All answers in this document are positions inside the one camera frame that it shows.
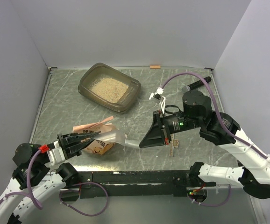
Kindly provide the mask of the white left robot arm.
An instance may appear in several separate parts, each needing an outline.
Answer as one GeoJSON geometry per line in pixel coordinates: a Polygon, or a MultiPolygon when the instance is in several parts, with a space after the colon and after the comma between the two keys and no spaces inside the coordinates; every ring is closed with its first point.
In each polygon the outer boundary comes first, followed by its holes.
{"type": "Polygon", "coordinates": [[[15,210],[41,208],[40,201],[62,188],[80,185],[78,171],[68,159],[80,156],[100,132],[58,134],[45,145],[20,144],[13,157],[17,168],[0,196],[0,224],[19,224],[15,210]]]}

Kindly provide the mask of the clear plastic litter scoop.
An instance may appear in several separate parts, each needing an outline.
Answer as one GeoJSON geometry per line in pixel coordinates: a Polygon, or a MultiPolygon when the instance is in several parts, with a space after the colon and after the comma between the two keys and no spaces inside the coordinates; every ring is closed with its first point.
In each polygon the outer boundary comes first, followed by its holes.
{"type": "Polygon", "coordinates": [[[107,143],[118,143],[125,147],[139,148],[138,141],[129,140],[126,135],[118,129],[113,129],[109,132],[100,133],[99,135],[95,136],[94,139],[107,143]]]}

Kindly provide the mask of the orange tape piece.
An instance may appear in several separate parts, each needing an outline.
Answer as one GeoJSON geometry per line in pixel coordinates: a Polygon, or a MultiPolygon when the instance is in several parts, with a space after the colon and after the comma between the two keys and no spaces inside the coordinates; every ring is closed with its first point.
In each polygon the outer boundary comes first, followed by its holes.
{"type": "Polygon", "coordinates": [[[149,68],[150,69],[161,69],[161,66],[160,65],[151,65],[149,68]]]}

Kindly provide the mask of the beige cat litter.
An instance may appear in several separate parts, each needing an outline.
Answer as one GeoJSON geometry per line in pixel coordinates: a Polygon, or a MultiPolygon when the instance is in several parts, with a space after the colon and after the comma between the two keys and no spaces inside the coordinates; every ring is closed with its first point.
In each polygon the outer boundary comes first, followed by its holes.
{"type": "Polygon", "coordinates": [[[117,103],[126,93],[128,87],[127,84],[116,79],[104,77],[95,81],[90,86],[90,91],[109,103],[117,103]]]}

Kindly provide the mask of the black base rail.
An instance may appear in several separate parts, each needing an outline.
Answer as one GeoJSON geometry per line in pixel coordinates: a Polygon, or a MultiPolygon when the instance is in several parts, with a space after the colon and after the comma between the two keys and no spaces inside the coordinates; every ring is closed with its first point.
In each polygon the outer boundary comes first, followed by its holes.
{"type": "Polygon", "coordinates": [[[187,196],[187,190],[214,187],[189,170],[87,171],[65,181],[67,189],[81,188],[80,198],[108,196],[187,196]]]}

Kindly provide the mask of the brown plastic litter box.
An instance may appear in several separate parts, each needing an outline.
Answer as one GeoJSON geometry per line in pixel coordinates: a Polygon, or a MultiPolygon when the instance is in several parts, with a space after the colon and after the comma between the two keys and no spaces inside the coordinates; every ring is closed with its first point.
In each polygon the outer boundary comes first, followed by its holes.
{"type": "Polygon", "coordinates": [[[84,97],[106,107],[117,113],[124,113],[137,100],[141,91],[141,84],[138,80],[125,75],[124,73],[103,63],[94,64],[81,78],[78,85],[78,92],[84,97]],[[90,91],[90,86],[100,78],[109,77],[127,84],[128,90],[117,103],[109,103],[90,91]]]}

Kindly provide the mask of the black handheld microphone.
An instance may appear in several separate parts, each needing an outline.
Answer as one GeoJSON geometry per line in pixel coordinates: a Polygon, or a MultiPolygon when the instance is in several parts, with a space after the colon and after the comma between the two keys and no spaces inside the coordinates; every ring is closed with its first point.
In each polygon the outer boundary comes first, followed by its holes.
{"type": "MultiPolygon", "coordinates": [[[[205,79],[205,81],[206,81],[207,83],[211,82],[211,80],[212,80],[212,78],[211,78],[210,76],[205,77],[204,79],[205,79]]],[[[199,87],[201,87],[201,86],[203,86],[203,85],[204,85],[204,84],[203,84],[202,81],[196,81],[196,82],[194,82],[194,83],[192,83],[192,84],[190,84],[190,85],[184,85],[184,86],[182,87],[182,89],[181,89],[181,92],[182,92],[182,93],[186,93],[186,92],[188,92],[188,91],[197,89],[197,88],[199,88],[199,87]]]]}

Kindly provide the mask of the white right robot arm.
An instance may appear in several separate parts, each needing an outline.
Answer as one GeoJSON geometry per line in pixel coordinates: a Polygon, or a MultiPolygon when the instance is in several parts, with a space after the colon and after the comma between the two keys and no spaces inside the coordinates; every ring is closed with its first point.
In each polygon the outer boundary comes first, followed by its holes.
{"type": "Polygon", "coordinates": [[[227,184],[249,195],[270,198],[270,156],[261,151],[228,114],[212,110],[211,98],[198,90],[182,96],[183,110],[154,111],[153,123],[139,143],[140,148],[168,145],[171,135],[199,128],[200,137],[225,149],[240,167],[218,167],[195,162],[188,174],[191,186],[227,184]]]}

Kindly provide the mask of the small wooden comb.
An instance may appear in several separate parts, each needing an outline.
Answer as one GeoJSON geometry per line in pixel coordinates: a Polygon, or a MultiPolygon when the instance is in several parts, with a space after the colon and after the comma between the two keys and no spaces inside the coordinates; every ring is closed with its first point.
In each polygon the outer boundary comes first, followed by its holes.
{"type": "Polygon", "coordinates": [[[174,149],[178,148],[178,146],[179,146],[179,140],[175,138],[175,134],[171,134],[169,157],[174,156],[174,149]]]}

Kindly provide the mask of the pink cat litter bag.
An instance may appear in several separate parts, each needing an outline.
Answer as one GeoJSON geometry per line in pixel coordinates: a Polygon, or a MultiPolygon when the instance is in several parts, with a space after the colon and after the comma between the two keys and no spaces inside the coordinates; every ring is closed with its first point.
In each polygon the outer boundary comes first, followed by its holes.
{"type": "MultiPolygon", "coordinates": [[[[107,132],[117,129],[117,127],[111,123],[113,119],[114,119],[114,116],[110,116],[96,123],[74,126],[72,129],[72,132],[73,133],[93,133],[93,132],[100,131],[100,134],[107,133],[107,132]]],[[[115,144],[116,142],[94,139],[94,141],[90,143],[89,146],[86,146],[85,148],[82,149],[82,152],[86,152],[89,154],[103,155],[107,151],[109,151],[111,148],[113,148],[115,144]]]]}

